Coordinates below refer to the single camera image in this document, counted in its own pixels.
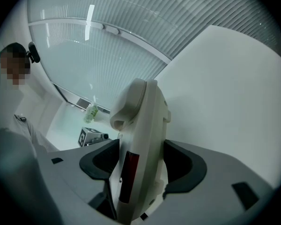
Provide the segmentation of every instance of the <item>small box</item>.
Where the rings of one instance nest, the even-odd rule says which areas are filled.
[[[94,143],[100,143],[108,139],[109,136],[106,133],[101,133],[93,128],[83,127],[80,132],[78,144],[79,146],[84,147]]]

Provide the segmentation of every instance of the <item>white curved panel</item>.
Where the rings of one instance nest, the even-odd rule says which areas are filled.
[[[281,183],[281,57],[210,26],[156,78],[171,111],[167,139],[238,158]]]

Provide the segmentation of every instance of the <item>dark hair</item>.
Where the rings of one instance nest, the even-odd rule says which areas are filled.
[[[18,53],[19,56],[27,57],[26,55],[26,49],[19,43],[11,43],[7,45],[5,48],[2,49],[0,52],[0,57],[3,52],[8,52],[8,53]]]
[[[15,57],[18,58],[26,58],[25,60],[25,68],[30,69],[30,60],[28,55],[26,54],[26,49],[23,47],[23,45],[19,43],[11,43],[7,45],[5,48],[3,48],[0,52],[0,58],[2,53],[8,52],[8,53],[13,53]]]

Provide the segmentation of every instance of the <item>person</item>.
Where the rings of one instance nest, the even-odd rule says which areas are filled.
[[[0,52],[1,74],[6,74],[13,85],[21,84],[30,74],[30,61],[25,48],[19,43],[11,43]]]
[[[23,99],[23,93],[17,86],[28,74],[30,60],[25,48],[19,43],[6,46],[0,52],[0,128],[23,135],[33,146],[43,146],[47,152],[59,151],[25,117],[14,114]]]

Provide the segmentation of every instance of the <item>white wall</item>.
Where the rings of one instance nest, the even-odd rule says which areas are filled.
[[[36,113],[38,112],[39,104],[44,102],[46,91],[37,82],[33,75],[26,79],[25,84],[20,85],[19,89],[24,97],[15,111],[15,114],[22,114],[36,126],[40,119],[40,116],[36,116]]]
[[[47,135],[50,125],[61,106],[62,101],[56,98],[54,95],[47,93],[45,96],[44,109],[39,120],[38,130],[43,134]]]
[[[47,139],[59,150],[67,150],[79,147],[78,138],[82,127],[108,133],[110,139],[118,137],[118,131],[113,130],[106,123],[94,121],[89,124],[85,123],[84,115],[85,112],[81,112],[79,108],[72,107],[65,102],[62,103],[49,128]]]
[[[210,26],[157,76],[171,111],[167,138],[230,154],[281,183],[281,57]]]

